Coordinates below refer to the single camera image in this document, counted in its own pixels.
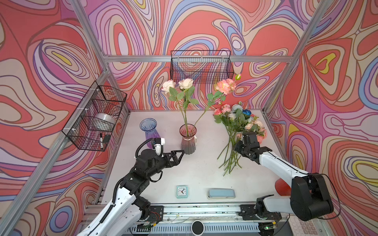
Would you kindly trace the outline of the pink grey glass vase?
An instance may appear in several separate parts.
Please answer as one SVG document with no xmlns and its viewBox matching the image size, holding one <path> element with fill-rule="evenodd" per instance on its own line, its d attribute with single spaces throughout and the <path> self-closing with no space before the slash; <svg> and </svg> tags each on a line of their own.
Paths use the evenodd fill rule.
<svg viewBox="0 0 378 236">
<path fill-rule="evenodd" d="M 180 127 L 179 132 L 182 136 L 181 149 L 187 155 L 193 154 L 196 151 L 197 128 L 192 124 L 184 124 Z"/>
</svg>

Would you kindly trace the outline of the pink carnation stem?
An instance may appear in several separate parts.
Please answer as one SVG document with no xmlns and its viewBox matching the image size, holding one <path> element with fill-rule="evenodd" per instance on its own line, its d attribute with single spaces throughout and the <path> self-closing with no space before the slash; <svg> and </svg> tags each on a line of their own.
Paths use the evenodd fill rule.
<svg viewBox="0 0 378 236">
<path fill-rule="evenodd" d="M 199 120 L 203 117 L 203 115 L 214 105 L 221 104 L 223 101 L 225 101 L 225 98 L 227 95 L 231 94 L 235 91 L 237 87 L 237 82 L 241 79 L 241 74 L 235 74 L 234 79 L 223 79 L 219 82 L 217 82 L 214 86 L 214 93 L 207 94 L 207 104 L 203 111 L 203 113 L 200 115 L 200 117 L 195 122 L 195 125 L 199 122 Z"/>
</svg>

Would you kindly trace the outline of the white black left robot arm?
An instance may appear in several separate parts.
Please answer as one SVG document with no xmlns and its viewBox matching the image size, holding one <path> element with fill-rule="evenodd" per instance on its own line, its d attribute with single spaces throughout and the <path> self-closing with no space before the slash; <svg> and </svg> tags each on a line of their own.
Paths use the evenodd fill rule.
<svg viewBox="0 0 378 236">
<path fill-rule="evenodd" d="M 135 165 L 117 181 L 111 201 L 80 236 L 121 236 L 134 223 L 149 217 L 151 203 L 141 193 L 154 182 L 152 176 L 162 177 L 162 170 L 179 165 L 185 154 L 184 150 L 164 152 L 164 144 L 164 138 L 150 138 L 138 146 Z"/>
</svg>

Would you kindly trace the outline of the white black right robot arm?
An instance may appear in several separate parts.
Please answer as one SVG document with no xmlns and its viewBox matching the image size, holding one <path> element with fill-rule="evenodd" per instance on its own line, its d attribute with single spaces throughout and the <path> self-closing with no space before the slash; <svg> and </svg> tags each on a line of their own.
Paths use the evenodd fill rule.
<svg viewBox="0 0 378 236">
<path fill-rule="evenodd" d="M 270 213 L 294 214 L 302 221 L 327 220 L 334 206 L 325 174 L 309 173 L 276 156 L 268 147 L 260 146 L 255 132 L 243 132 L 234 150 L 280 177 L 291 188 L 290 196 L 266 195 L 257 199 L 254 213 L 264 219 Z"/>
</svg>

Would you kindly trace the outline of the purple glass vase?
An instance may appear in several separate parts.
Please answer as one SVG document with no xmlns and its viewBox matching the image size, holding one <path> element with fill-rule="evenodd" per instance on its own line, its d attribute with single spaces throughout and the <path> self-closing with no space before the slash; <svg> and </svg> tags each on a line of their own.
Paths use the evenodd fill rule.
<svg viewBox="0 0 378 236">
<path fill-rule="evenodd" d="M 140 123 L 139 127 L 145 132 L 146 140 L 150 138 L 160 138 L 160 134 L 156 129 L 157 124 L 157 121 L 153 118 L 146 118 Z"/>
</svg>

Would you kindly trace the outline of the artificial flower bunch on table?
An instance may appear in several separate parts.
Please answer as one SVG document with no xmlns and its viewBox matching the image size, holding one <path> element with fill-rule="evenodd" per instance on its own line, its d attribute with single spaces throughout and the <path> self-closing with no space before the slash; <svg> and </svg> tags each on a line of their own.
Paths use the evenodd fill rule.
<svg viewBox="0 0 378 236">
<path fill-rule="evenodd" d="M 224 104 L 214 111 L 215 122 L 223 124 L 228 134 L 228 142 L 222 149 L 218 157 L 224 157 L 223 164 L 219 167 L 223 169 L 223 175 L 230 174 L 239 164 L 239 155 L 233 149 L 238 141 L 242 140 L 242 133 L 252 131 L 257 134 L 257 140 L 261 144 L 267 137 L 264 124 L 250 110 L 244 110 L 240 104 Z"/>
</svg>

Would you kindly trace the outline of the small teal alarm clock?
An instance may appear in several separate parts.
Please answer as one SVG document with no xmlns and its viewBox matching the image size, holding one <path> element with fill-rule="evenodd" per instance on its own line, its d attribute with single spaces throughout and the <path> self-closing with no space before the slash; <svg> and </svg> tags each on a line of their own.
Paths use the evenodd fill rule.
<svg viewBox="0 0 378 236">
<path fill-rule="evenodd" d="M 186 185 L 179 185 L 176 188 L 176 198 L 177 199 L 185 199 L 188 198 L 189 192 L 188 187 Z"/>
</svg>

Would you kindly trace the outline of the red plastic cup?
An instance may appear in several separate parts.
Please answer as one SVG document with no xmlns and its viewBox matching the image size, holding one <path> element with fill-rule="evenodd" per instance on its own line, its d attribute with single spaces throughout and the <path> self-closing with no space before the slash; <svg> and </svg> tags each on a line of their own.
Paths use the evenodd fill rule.
<svg viewBox="0 0 378 236">
<path fill-rule="evenodd" d="M 283 179 L 278 179 L 275 182 L 275 190 L 280 196 L 291 196 L 291 186 Z"/>
</svg>

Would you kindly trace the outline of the black marker in basket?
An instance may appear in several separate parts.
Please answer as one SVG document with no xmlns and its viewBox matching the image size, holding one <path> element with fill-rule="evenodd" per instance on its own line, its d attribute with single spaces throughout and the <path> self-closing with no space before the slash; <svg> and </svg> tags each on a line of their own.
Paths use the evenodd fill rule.
<svg viewBox="0 0 378 236">
<path fill-rule="evenodd" d="M 102 133 L 99 134 L 99 137 L 100 137 L 100 150 L 103 150 L 104 149 L 104 144 L 103 144 L 103 135 Z"/>
</svg>

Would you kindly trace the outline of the white calculator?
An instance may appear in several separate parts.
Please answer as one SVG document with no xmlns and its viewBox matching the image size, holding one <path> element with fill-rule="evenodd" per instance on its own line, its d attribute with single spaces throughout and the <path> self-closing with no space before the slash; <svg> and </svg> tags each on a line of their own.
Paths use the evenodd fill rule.
<svg viewBox="0 0 378 236">
<path fill-rule="evenodd" d="M 296 216 L 290 216 L 288 219 L 289 226 L 294 236 L 318 236 L 319 232 L 314 223 L 302 221 Z"/>
</svg>

